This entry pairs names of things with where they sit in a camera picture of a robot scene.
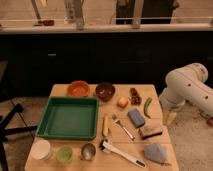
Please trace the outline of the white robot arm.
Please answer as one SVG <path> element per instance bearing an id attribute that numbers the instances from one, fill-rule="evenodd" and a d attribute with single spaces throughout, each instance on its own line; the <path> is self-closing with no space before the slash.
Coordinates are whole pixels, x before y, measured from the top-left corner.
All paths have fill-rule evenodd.
<path id="1" fill-rule="evenodd" d="M 213 118 L 213 88 L 205 84 L 208 70 L 200 63 L 174 69 L 165 77 L 166 87 L 159 96 L 163 124 L 170 125 L 186 101 L 196 105 L 207 117 Z"/>

